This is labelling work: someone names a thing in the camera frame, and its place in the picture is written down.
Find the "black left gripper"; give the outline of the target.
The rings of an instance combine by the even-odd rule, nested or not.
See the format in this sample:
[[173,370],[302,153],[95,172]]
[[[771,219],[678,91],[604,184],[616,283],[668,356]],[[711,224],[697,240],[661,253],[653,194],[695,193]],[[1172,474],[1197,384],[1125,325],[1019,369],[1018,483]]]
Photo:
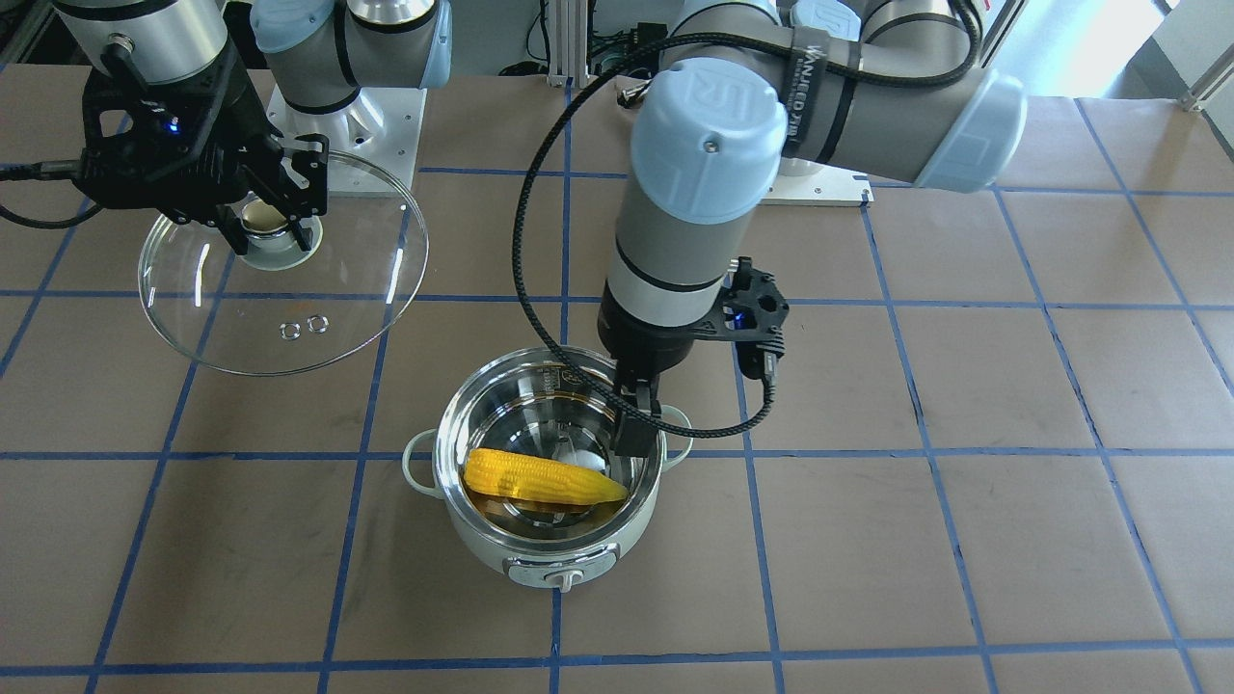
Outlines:
[[774,379],[786,352],[789,300],[770,273],[740,256],[723,277],[692,290],[656,285],[619,254],[605,282],[598,336],[616,361],[617,408],[611,449],[652,458],[661,421],[659,377],[682,363],[697,341],[735,343],[740,373]]

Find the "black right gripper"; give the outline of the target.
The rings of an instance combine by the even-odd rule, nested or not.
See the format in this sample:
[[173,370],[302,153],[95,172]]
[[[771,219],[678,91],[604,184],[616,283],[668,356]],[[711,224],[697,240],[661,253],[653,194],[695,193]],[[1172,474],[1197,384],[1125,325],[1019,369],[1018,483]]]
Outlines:
[[189,77],[151,83],[132,48],[106,48],[81,96],[88,143],[77,188],[105,209],[155,209],[217,228],[237,256],[258,236],[242,207],[255,195],[283,214],[300,251],[327,211],[329,141],[278,138],[234,48]]

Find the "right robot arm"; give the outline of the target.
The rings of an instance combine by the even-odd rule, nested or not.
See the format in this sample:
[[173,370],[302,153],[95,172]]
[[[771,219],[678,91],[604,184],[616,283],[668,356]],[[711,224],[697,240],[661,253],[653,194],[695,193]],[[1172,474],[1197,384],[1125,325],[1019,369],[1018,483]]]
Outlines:
[[312,254],[328,209],[332,119],[366,88],[444,85],[448,1],[255,1],[255,48],[296,130],[271,123],[215,1],[57,1],[93,63],[85,144],[67,177],[105,209],[216,228],[234,254]]

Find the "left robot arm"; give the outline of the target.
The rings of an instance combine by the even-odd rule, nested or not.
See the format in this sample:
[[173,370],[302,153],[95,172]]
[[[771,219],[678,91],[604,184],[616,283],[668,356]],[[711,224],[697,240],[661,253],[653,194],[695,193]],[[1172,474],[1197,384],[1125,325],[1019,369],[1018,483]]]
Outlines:
[[971,193],[1004,170],[1023,85],[979,65],[982,1],[849,1],[858,40],[771,1],[687,1],[631,128],[631,179],[598,335],[616,361],[617,453],[652,454],[659,377],[696,341],[735,342],[771,389],[789,304],[735,259],[785,159]]

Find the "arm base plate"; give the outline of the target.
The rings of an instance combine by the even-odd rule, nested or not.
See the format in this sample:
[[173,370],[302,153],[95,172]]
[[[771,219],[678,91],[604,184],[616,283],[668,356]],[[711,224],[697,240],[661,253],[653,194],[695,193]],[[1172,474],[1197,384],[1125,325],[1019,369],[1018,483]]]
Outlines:
[[364,88],[339,114],[312,115],[289,107],[281,88],[275,88],[267,111],[271,123],[288,136],[328,137],[331,194],[391,198],[395,189],[378,170],[395,177],[407,190],[413,186],[427,94],[420,89]]
[[785,158],[760,205],[847,207],[872,199],[872,185],[865,173]]

